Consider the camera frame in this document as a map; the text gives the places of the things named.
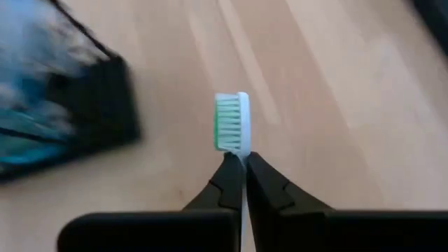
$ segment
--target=black device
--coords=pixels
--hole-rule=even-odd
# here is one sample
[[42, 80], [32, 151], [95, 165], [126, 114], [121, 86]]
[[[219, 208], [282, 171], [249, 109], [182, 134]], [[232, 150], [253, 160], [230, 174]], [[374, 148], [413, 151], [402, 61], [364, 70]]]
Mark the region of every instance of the black device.
[[[86, 215], [61, 231], [58, 251], [240, 251], [244, 177], [226, 153], [182, 211]], [[257, 153], [247, 159], [246, 190], [257, 251], [448, 250], [448, 212], [336, 210]]]
[[448, 55], [448, 0], [411, 0], [423, 21]]
[[8, 129], [0, 125], [0, 134], [41, 143], [64, 146], [65, 151], [38, 162], [0, 164], [0, 182], [21, 177], [132, 143], [141, 137], [137, 110], [134, 105], [132, 82], [127, 64], [117, 53], [110, 51], [90, 34], [80, 22], [66, 12], [58, 0], [48, 0], [96, 46], [106, 59], [86, 69], [81, 78], [53, 74], [45, 91], [45, 99], [63, 106], [71, 114], [76, 133], [64, 141]]

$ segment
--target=white bristles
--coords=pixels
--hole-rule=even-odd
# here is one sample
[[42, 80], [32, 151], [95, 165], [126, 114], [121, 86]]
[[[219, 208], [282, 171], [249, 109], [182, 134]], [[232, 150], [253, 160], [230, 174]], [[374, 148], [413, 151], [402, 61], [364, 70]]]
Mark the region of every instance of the white bristles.
[[216, 148], [240, 157], [248, 155], [251, 147], [249, 97], [246, 93], [217, 94], [215, 102]]

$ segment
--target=wood grain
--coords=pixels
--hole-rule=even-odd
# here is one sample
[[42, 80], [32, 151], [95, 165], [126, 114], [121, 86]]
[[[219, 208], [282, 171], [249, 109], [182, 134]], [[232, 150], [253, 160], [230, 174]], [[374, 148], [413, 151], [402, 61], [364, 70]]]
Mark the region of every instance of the wood grain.
[[92, 211], [181, 209], [221, 163], [215, 92], [248, 92], [253, 149], [334, 207], [448, 208], [445, 56], [405, 1], [66, 2], [129, 62], [145, 141], [3, 185], [1, 251], [54, 251]]

